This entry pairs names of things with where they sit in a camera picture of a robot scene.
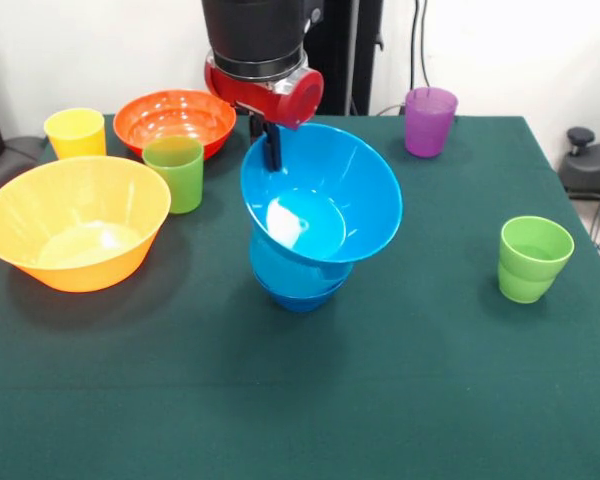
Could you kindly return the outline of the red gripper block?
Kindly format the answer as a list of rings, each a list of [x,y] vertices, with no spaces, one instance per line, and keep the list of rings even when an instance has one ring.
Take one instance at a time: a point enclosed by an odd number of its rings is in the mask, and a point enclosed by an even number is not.
[[[276,124],[297,129],[314,116],[323,95],[323,76],[309,66],[303,49],[270,62],[244,63],[242,75],[228,72],[228,64],[221,55],[209,52],[204,67],[206,85],[213,95],[250,112],[250,143],[265,135],[266,166],[271,172],[280,171],[281,141]]]

